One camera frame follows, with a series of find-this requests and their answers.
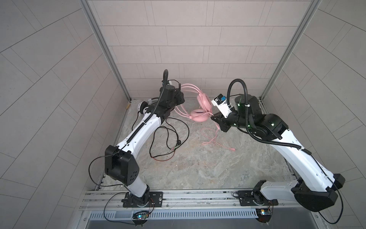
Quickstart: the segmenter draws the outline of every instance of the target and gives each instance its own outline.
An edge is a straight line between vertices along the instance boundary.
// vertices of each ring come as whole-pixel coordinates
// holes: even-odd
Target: black ear cushion
[[[141,114],[143,114],[143,110],[144,110],[144,108],[145,107],[148,107],[149,105],[148,105],[148,103],[147,102],[145,102],[145,101],[143,101],[142,103],[141,103],[141,106],[140,106],[140,113]]]

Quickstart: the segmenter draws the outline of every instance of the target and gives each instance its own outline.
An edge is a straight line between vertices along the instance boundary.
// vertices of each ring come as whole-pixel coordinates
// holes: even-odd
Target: gray stone surface
[[[133,100],[125,124],[120,135],[122,141],[131,132],[131,127],[137,116],[137,105],[141,100]],[[196,99],[186,99],[184,103],[188,111],[198,109]],[[219,145],[201,145],[208,141],[200,130],[215,129],[214,122],[209,119],[198,123],[179,116],[173,111],[170,117],[184,121],[190,129],[188,140],[176,150],[172,159],[159,162],[149,156],[152,136],[141,148],[137,157],[140,166],[140,177],[151,189],[215,189],[215,188],[252,188],[262,179],[268,181],[288,181],[291,174],[284,158],[273,147],[261,144],[236,128],[227,133],[218,132],[217,142],[236,151],[225,149]],[[178,131],[183,141],[187,137],[187,128],[177,120],[167,119]],[[215,136],[214,131],[203,130],[206,135]],[[169,150],[166,146],[167,132],[165,129],[156,131],[152,155],[164,154]],[[174,146],[176,136],[169,134],[168,145]],[[168,159],[161,156],[159,160]],[[118,184],[109,176],[104,179],[104,185]],[[107,187],[103,190],[124,190],[121,186]]]

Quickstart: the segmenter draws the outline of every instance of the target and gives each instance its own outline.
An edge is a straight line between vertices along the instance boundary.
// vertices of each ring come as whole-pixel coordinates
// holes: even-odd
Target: black mounting plate
[[[161,207],[163,202],[163,192],[150,192],[149,197],[153,199],[154,207]],[[124,196],[123,207],[139,207],[137,204],[132,202],[132,198],[130,196],[130,193],[127,192]]]
[[[242,197],[242,199],[239,198],[239,201],[240,201],[240,206],[258,206],[256,203],[253,202],[253,199],[252,198],[245,198],[246,196],[251,196],[251,192],[252,190],[242,190],[242,191],[237,191],[238,195],[240,197]],[[278,205],[278,201],[276,199],[274,200],[271,200],[272,204],[274,206],[277,206]],[[269,202],[266,202],[264,203],[263,206],[269,206]]]

